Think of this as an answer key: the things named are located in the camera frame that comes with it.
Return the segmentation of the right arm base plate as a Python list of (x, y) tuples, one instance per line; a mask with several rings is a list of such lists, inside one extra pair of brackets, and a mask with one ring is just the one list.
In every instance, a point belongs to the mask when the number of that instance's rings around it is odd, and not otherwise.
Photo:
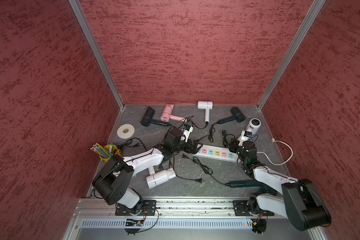
[(250, 210), (250, 204), (248, 204), (248, 200), (236, 200), (233, 201), (233, 209), (236, 217), (273, 217), (274, 213), (269, 211), (264, 211), (260, 209)]

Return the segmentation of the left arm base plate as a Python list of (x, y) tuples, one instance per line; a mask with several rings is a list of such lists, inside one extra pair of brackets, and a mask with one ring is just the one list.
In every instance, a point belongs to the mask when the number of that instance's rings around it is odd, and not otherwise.
[(156, 214), (156, 200), (140, 200), (133, 208), (127, 208), (125, 205), (116, 204), (116, 216), (154, 216)]

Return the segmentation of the dark green hair dryer back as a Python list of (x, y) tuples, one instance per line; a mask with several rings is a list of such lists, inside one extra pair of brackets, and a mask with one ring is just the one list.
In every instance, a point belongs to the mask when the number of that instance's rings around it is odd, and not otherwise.
[(232, 121), (237, 121), (238, 123), (241, 123), (246, 119), (245, 115), (238, 107), (231, 108), (231, 114), (231, 117), (218, 120), (217, 124), (224, 124)]

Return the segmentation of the white round hair dryer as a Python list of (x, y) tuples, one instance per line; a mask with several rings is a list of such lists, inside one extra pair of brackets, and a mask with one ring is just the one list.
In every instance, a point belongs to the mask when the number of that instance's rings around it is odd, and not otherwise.
[[(256, 133), (258, 132), (259, 128), (261, 127), (261, 121), (259, 119), (253, 118), (249, 121), (247, 127), (245, 130), (243, 131), (250, 131), (252, 132), (252, 137), (254, 137), (256, 135)], [(244, 139), (242, 136), (242, 132), (241, 135), (237, 138), (238, 141), (240, 141), (240, 145), (242, 146), (244, 143)]]

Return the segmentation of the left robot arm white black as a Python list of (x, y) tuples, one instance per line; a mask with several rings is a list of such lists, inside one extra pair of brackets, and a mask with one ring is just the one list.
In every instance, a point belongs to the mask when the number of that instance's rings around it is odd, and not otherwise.
[(148, 170), (150, 175), (147, 176), (147, 183), (150, 189), (175, 178), (177, 175), (173, 168), (156, 172), (155, 166), (169, 161), (178, 152), (198, 153), (203, 144), (191, 141), (189, 135), (190, 131), (171, 129), (164, 142), (151, 150), (130, 157), (110, 157), (92, 181), (94, 190), (108, 205), (121, 204), (128, 209), (140, 208), (142, 197), (129, 188), (132, 177)]

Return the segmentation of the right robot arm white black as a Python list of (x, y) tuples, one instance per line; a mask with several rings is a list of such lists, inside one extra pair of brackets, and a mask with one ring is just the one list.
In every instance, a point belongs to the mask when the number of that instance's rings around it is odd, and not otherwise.
[(256, 184), (264, 189), (264, 193), (247, 202), (251, 215), (261, 216), (268, 211), (287, 218), (299, 231), (327, 227), (332, 223), (332, 216), (312, 181), (299, 180), (270, 169), (258, 160), (259, 151), (252, 141), (235, 140), (229, 145), (229, 150), (238, 155), (237, 163), (250, 177), (244, 185)]

